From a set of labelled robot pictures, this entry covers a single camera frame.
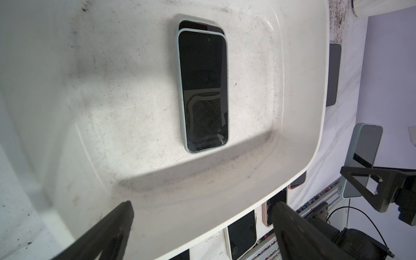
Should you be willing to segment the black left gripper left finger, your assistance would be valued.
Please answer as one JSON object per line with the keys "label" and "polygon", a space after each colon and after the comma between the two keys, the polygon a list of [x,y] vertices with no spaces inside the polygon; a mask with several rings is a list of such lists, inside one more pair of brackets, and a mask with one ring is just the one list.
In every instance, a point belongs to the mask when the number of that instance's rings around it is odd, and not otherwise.
{"label": "black left gripper left finger", "polygon": [[120,203],[55,260],[122,260],[134,219],[130,201]]}

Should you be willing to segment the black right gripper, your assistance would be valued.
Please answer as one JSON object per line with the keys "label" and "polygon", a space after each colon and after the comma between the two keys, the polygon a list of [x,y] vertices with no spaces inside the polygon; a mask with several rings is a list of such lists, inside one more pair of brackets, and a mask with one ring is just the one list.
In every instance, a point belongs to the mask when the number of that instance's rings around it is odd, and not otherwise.
{"label": "black right gripper", "polygon": [[[384,213],[390,204],[396,204],[399,219],[410,226],[416,225],[416,170],[343,166],[340,173],[374,210]],[[369,180],[363,186],[354,177],[369,177]]]}

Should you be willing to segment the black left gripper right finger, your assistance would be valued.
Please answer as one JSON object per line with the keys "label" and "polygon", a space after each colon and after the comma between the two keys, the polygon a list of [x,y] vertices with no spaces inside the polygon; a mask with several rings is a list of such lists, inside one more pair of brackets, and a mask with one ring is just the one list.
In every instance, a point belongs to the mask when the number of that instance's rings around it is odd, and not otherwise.
{"label": "black left gripper right finger", "polygon": [[350,260],[317,228],[283,202],[272,210],[274,233],[284,260]]}

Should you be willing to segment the black phone tan case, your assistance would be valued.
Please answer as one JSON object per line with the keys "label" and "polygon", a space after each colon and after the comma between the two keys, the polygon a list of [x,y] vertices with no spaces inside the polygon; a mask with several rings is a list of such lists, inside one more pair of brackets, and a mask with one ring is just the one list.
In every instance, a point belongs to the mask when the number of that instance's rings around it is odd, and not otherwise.
{"label": "black phone tan case", "polygon": [[266,227],[273,225],[272,215],[273,208],[278,203],[287,203],[287,188],[282,189],[276,195],[268,199],[265,203],[262,204],[262,221]]}

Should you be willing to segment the mint case phone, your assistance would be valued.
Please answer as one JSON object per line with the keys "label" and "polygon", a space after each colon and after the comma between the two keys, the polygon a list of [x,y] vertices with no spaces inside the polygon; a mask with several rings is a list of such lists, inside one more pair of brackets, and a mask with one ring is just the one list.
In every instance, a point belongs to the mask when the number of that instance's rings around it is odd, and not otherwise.
{"label": "mint case phone", "polygon": [[[372,168],[377,156],[383,128],[378,125],[358,123],[355,125],[349,144],[345,167]],[[354,177],[366,186],[369,177]],[[343,176],[340,178],[338,195],[342,198],[361,197],[359,191]]]}
{"label": "mint case phone", "polygon": [[220,34],[225,34],[224,30],[212,23],[206,23],[201,21],[193,21],[190,19],[183,19],[179,22],[178,30],[181,29],[196,29],[196,30],[203,30],[203,31],[210,31],[210,32],[216,32]]}

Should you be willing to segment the black phone cream case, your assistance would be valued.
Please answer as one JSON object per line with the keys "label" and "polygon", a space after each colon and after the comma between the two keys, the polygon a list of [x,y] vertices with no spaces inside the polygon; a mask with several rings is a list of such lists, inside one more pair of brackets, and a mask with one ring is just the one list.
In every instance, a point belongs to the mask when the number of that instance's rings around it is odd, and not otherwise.
{"label": "black phone cream case", "polygon": [[231,260],[239,260],[257,242],[256,214],[251,211],[225,228],[227,255]]}

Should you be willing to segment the black phone pink case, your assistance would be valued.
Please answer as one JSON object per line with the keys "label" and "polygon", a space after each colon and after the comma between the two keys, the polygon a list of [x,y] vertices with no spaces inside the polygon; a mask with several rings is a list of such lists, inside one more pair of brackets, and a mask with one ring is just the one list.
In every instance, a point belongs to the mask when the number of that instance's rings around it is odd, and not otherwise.
{"label": "black phone pink case", "polygon": [[288,185],[288,189],[293,190],[296,189],[297,187],[301,186],[304,184],[304,182],[306,181],[307,178],[307,171],[305,171],[302,175],[300,175],[297,179],[295,179],[293,182],[291,182]]}

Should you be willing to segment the white plastic storage box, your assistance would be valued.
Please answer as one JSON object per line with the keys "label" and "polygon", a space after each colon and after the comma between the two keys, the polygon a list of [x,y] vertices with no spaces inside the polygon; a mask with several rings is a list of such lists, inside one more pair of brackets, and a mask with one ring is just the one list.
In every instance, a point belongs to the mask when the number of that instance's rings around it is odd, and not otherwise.
{"label": "white plastic storage box", "polygon": [[[180,122],[181,18],[227,41],[229,137],[196,154]],[[328,1],[2,1],[1,145],[61,245],[129,200],[125,257],[168,259],[311,164],[328,45]]]}

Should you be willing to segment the black phone grey case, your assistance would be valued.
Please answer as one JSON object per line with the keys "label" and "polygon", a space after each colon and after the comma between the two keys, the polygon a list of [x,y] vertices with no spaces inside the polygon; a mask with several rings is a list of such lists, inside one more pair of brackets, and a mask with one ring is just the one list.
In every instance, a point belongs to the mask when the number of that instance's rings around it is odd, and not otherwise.
{"label": "black phone grey case", "polygon": [[338,43],[329,45],[329,67],[326,107],[335,105],[338,94],[342,46]]}

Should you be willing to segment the black phone mint case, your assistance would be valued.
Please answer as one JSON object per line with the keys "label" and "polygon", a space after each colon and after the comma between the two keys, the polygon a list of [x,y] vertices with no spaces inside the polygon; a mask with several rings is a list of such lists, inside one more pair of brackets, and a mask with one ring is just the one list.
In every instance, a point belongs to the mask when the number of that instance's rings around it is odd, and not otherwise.
{"label": "black phone mint case", "polygon": [[184,146],[196,154],[229,140],[228,43],[220,32],[182,28],[176,35]]}

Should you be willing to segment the black phone beige case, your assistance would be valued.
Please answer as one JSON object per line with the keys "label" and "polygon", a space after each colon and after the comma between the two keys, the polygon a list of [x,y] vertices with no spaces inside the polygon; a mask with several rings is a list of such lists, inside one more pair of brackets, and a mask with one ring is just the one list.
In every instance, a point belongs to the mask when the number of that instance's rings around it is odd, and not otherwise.
{"label": "black phone beige case", "polygon": [[185,250],[182,253],[174,256],[170,260],[190,260],[190,252],[189,250]]}

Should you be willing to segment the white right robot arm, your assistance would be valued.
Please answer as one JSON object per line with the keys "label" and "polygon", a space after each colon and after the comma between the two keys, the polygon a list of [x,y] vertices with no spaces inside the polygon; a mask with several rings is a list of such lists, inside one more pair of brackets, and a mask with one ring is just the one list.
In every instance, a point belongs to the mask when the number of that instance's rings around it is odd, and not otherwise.
{"label": "white right robot arm", "polygon": [[[416,225],[416,171],[387,167],[361,168],[344,166],[340,173],[367,200],[376,211],[386,212],[389,205],[398,205],[399,219],[410,225]],[[378,183],[377,193],[371,193],[356,177],[371,177]],[[310,213],[305,218],[338,248],[356,260],[384,260],[394,257],[385,242],[380,243],[362,231],[345,228],[342,231],[331,226],[329,219],[319,218],[319,213]]]}

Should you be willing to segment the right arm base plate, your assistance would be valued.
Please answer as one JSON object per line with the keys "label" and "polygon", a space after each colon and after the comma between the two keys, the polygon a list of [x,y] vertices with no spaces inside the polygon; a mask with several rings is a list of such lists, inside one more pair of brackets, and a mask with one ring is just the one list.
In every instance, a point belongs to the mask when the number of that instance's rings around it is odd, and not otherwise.
{"label": "right arm base plate", "polygon": [[328,206],[327,202],[323,202],[314,207],[310,206],[305,210],[301,211],[299,215],[304,218],[308,223],[312,225],[319,225],[326,221],[328,216]]}

